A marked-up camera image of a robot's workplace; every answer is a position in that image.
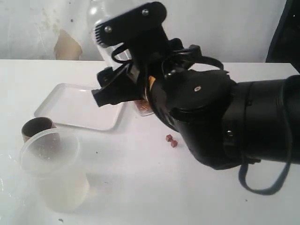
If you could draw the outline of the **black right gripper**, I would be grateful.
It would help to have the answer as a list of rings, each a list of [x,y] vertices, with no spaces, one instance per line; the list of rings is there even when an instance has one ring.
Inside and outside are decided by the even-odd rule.
[[[97,73],[100,89],[91,91],[98,107],[143,99],[146,69],[159,70],[171,58],[187,57],[187,66],[201,56],[198,45],[183,48],[179,38],[169,40],[161,26],[166,7],[158,1],[145,3],[94,26],[98,45],[115,46],[126,42],[132,59],[129,67],[106,67]]]

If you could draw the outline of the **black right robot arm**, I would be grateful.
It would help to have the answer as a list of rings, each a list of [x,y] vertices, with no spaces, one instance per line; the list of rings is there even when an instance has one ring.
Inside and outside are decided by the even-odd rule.
[[[179,132],[200,163],[216,170],[261,160],[300,162],[300,77],[235,82],[198,45],[168,39],[160,2],[101,17],[93,25],[100,48],[117,69],[97,74],[98,106],[146,100]]]

